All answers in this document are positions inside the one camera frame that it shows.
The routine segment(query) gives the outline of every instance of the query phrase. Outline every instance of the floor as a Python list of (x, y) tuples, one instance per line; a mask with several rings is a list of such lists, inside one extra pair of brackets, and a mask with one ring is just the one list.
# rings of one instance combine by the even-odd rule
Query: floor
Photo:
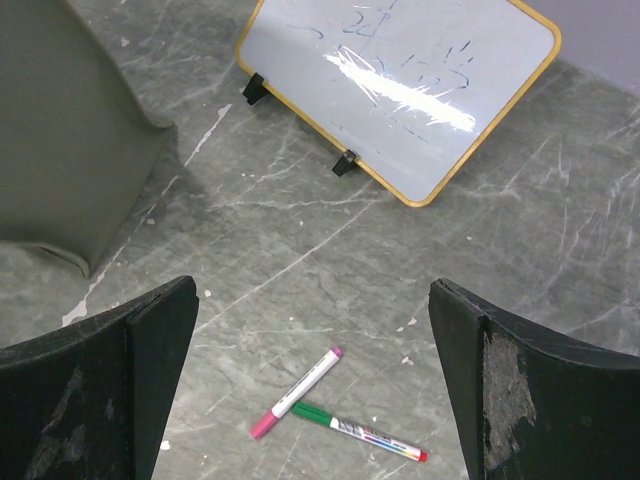
[[(411, 209), (362, 172), (335, 177), (336, 151), (279, 102), (246, 104), (233, 49), (254, 1), (74, 4), (179, 144), (99, 275), (2, 247), (0, 346), (192, 275), (200, 314), (155, 479), (467, 478), (427, 312), (439, 277), (640, 353), (638, 99), (555, 63)], [(249, 436), (337, 344), (344, 358), (308, 399), (422, 446), (426, 464), (291, 415)]]

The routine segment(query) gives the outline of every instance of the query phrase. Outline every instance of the floor scratch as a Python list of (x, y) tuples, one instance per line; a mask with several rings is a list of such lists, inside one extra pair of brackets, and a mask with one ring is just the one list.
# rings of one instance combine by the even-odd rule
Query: floor scratch
[(268, 280), (264, 281), (263, 283), (261, 283), (260, 285), (258, 285), (256, 287), (252, 288), (251, 290), (249, 290), (244, 295), (238, 297), (236, 300), (234, 300), (229, 305), (227, 305), (224, 309), (222, 309), (222, 311), (220, 313), (218, 313), (217, 315), (215, 315), (211, 320), (209, 320), (208, 322), (203, 323), (198, 328), (196, 328), (193, 331), (193, 333), (194, 334), (198, 333), (198, 332), (202, 331), (203, 329), (207, 328), (211, 323), (215, 322), (218, 318), (220, 318), (222, 315), (224, 315), (226, 312), (228, 312), (231, 308), (235, 307), (237, 304), (241, 303), (243, 300), (247, 299), (248, 297), (250, 297), (254, 293), (262, 290), (264, 287), (266, 287), (268, 284), (273, 282), (275, 279), (277, 279), (280, 276), (284, 275), (289, 270), (291, 270), (296, 265), (298, 265), (300, 262), (305, 260), (307, 257), (309, 257), (309, 255), (311, 255), (314, 252), (317, 252), (318, 250), (320, 250), (327, 243), (329, 243), (331, 240), (333, 240), (333, 238), (335, 238), (337, 235), (339, 235), (343, 230), (348, 228), (349, 225), (351, 225), (353, 222), (355, 222), (372, 204), (373, 204), (373, 202), (368, 203), (362, 210), (360, 210), (356, 215), (354, 215), (353, 218), (351, 218), (351, 220), (349, 220), (347, 223), (342, 225), (342, 227), (340, 227), (338, 230), (333, 232), (331, 235), (329, 235), (327, 238), (325, 238), (322, 242), (317, 244), (312, 249), (308, 250), (304, 255), (301, 255), (300, 257), (298, 257), (294, 262), (292, 262), (289, 265), (287, 265), (285, 268), (283, 268), (282, 270), (277, 272), (275, 275), (270, 277)]

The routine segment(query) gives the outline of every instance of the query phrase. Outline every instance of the whiteboard stand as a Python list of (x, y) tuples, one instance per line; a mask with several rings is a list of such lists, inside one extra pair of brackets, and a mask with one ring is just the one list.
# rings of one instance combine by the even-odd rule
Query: whiteboard stand
[(264, 86), (264, 78), (262, 75), (254, 73), (242, 92), (242, 95), (247, 99), (247, 103), (253, 106), (258, 102), (258, 100), (269, 95), (269, 93), (269, 90)]
[(342, 154), (342, 156), (338, 159), (338, 162), (333, 166), (331, 171), (335, 173), (337, 176), (341, 177), (347, 172), (350, 172), (358, 165), (356, 160), (358, 159), (358, 154), (353, 150), (347, 150)]

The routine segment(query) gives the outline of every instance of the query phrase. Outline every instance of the whiteboard marker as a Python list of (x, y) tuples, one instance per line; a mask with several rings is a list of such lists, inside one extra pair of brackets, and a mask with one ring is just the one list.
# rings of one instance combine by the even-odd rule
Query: whiteboard marker
[(291, 387), (284, 397), (269, 410), (262, 420), (256, 423), (251, 429), (251, 436), (256, 440), (267, 433), (278, 423), (285, 413), (300, 400), (305, 393), (311, 390), (318, 381), (333, 367), (342, 357), (342, 350), (333, 347), (327, 354), (316, 363), (298, 382)]
[(403, 457), (410, 458), (411, 460), (415, 460), (416, 462), (427, 461), (427, 452), (424, 452), (419, 448), (412, 447), (411, 445), (407, 445), (403, 442), (399, 442), (398, 440), (389, 438), (386, 435), (380, 435), (379, 433), (376, 433), (367, 427), (340, 420), (339, 418), (336, 418), (328, 414), (327, 412), (320, 410), (319, 408), (312, 407), (311, 405), (297, 402), (293, 406), (293, 410), (291, 410), (291, 412), (294, 415), (306, 418), (315, 423), (319, 423), (320, 425), (324, 425), (333, 430), (337, 430), (338, 432), (345, 433), (354, 438), (357, 438), (358, 440), (370, 443), (371, 445), (375, 445), (377, 447), (384, 448), (385, 450), (389, 450), (390, 452), (397, 453), (398, 455), (402, 455)]

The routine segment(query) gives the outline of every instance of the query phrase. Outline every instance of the small whiteboard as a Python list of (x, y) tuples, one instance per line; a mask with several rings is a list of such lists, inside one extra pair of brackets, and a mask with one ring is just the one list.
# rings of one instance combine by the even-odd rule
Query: small whiteboard
[(428, 204), (560, 49), (520, 1), (260, 0), (249, 74), (407, 205)]

